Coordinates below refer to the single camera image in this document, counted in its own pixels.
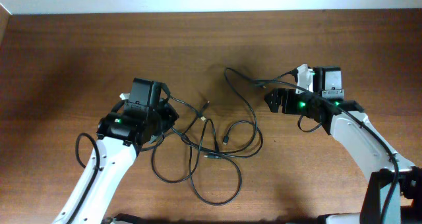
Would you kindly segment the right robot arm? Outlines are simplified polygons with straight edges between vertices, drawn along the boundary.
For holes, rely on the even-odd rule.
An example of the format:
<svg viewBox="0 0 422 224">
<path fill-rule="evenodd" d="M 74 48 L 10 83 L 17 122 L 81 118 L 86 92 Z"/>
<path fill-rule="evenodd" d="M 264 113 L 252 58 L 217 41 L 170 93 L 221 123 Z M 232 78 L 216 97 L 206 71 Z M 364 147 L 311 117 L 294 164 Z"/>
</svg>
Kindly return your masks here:
<svg viewBox="0 0 422 224">
<path fill-rule="evenodd" d="M 317 223 L 420 223 L 421 168 L 380 135 L 356 101 L 345 99 L 341 69 L 303 64 L 290 74 L 294 84 L 265 95 L 271 112 L 316 121 L 347 150 L 368 181 L 360 212 L 320 215 Z"/>
</svg>

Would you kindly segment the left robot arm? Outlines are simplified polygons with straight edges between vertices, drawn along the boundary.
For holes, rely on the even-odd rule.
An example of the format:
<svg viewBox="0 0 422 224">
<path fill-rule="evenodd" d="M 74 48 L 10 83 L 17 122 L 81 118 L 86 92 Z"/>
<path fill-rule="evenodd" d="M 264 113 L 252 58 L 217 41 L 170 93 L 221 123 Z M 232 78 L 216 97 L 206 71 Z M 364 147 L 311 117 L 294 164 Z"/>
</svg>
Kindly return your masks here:
<svg viewBox="0 0 422 224">
<path fill-rule="evenodd" d="M 100 119 L 93 145 L 66 204 L 55 223 L 101 223 L 124 177 L 146 144 L 157 146 L 175 124 L 178 114 L 169 104 L 170 90 L 163 82 L 135 78 L 131 91 Z"/>
</svg>

